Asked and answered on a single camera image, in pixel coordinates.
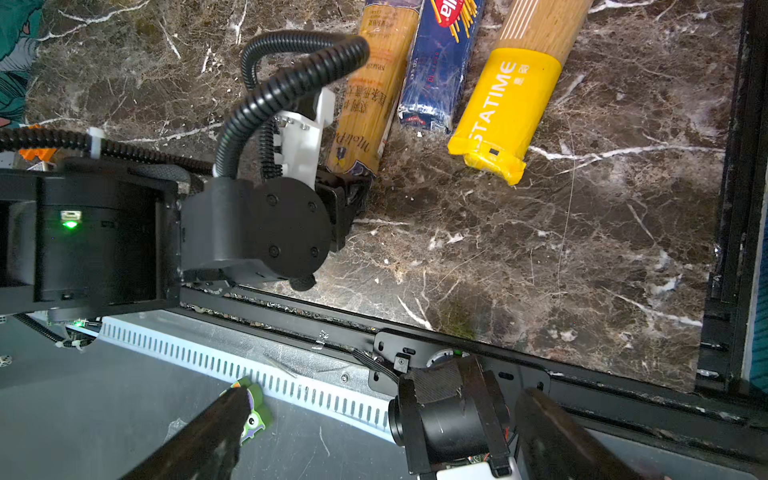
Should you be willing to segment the blue Barilla spaghetti box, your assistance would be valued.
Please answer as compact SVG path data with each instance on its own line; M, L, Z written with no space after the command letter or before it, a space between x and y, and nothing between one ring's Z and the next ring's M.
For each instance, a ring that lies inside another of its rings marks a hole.
M403 125L449 133L475 46L484 0L426 0L397 108Z

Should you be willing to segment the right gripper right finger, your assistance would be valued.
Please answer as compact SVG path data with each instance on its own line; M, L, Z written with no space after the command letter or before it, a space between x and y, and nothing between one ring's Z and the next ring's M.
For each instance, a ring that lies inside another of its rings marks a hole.
M518 444L530 479L638 479L556 402L536 388L515 405Z

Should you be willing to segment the blue yellow crest spaghetti bag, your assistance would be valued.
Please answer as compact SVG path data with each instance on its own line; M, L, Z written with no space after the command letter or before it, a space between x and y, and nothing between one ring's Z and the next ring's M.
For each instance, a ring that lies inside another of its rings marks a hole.
M375 176L403 86L420 20L420 1L367 1L359 35L367 63L349 76L325 166L337 174Z

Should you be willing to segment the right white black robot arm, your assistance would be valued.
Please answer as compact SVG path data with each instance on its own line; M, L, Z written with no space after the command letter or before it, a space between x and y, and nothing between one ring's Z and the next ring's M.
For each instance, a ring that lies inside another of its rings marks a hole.
M515 405L497 373L475 356L446 350L422 368L397 354L392 365L354 350L354 358L396 392L389 401L318 380L286 376L162 334L113 328L132 349L229 382L188 425L129 472L132 479L227 479L241 447L266 430L274 398L383 439L406 455L418 479L633 479L636 472L538 388Z

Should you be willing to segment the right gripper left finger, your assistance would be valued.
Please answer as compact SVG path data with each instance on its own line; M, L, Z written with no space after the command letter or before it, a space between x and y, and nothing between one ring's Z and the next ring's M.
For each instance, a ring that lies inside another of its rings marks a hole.
M239 461L240 438L251 413L248 391L231 388L125 479L229 479Z

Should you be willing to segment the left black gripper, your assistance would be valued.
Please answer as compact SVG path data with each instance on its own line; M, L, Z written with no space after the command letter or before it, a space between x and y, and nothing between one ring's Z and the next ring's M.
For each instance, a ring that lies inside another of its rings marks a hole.
M364 211L371 186L369 176L337 174L325 167L317 170L315 190L329 214L332 252L344 248L354 220Z

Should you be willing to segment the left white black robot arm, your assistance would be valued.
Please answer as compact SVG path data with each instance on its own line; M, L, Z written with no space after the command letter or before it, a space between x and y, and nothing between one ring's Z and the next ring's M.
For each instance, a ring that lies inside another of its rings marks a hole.
M60 129L5 129L3 152L67 152L1 173L1 312L24 323L177 307L185 284L311 289L370 190L318 163L330 85L370 56L359 35L281 30L241 55L246 95L213 163Z

